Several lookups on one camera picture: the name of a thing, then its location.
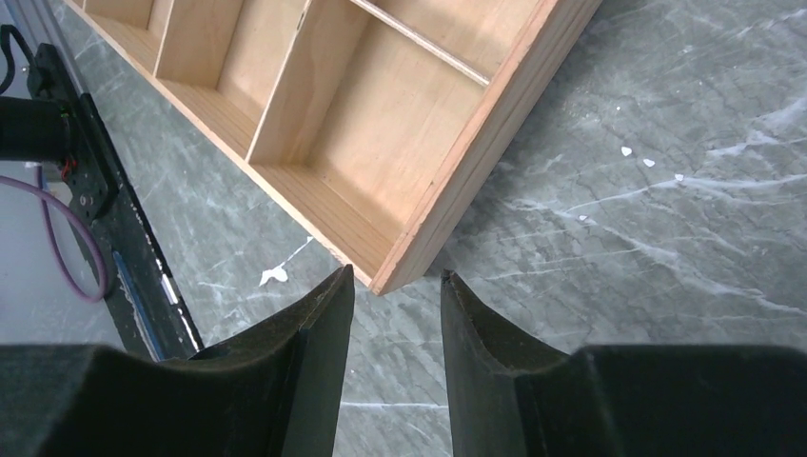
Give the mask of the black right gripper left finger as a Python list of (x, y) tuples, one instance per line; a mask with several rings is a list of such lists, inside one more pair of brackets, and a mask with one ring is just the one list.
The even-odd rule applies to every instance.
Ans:
[(188, 359), (101, 345), (1, 348), (5, 456), (329, 456), (355, 303), (341, 267)]

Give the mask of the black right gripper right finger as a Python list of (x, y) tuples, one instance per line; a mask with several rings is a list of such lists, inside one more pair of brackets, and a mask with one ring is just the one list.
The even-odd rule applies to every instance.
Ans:
[(802, 456), (806, 355), (779, 346), (593, 345), (564, 353), (441, 280), (457, 456)]

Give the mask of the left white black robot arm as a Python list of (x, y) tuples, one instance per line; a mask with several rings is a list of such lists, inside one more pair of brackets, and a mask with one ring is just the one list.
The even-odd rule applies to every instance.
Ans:
[[(6, 95), (19, 67), (11, 44), (15, 43), (28, 63), (29, 99)], [(18, 28), (1, 26), (1, 52), (7, 70), (1, 81), (1, 159), (14, 162), (62, 163), (74, 147), (73, 123), (66, 105), (52, 97), (56, 80), (36, 58)]]

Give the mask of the wooden compartment tray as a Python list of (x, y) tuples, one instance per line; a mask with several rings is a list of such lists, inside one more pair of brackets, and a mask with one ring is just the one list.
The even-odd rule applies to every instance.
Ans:
[(358, 279), (421, 278), (595, 1), (74, 1)]

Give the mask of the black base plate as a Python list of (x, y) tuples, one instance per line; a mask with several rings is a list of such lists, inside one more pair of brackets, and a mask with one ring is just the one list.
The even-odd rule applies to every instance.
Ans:
[(205, 345), (92, 97), (55, 46), (39, 45), (33, 64), (30, 94), (55, 103), (69, 122), (71, 154), (59, 168), (70, 209), (106, 261), (105, 304), (124, 347), (153, 360), (192, 357)]

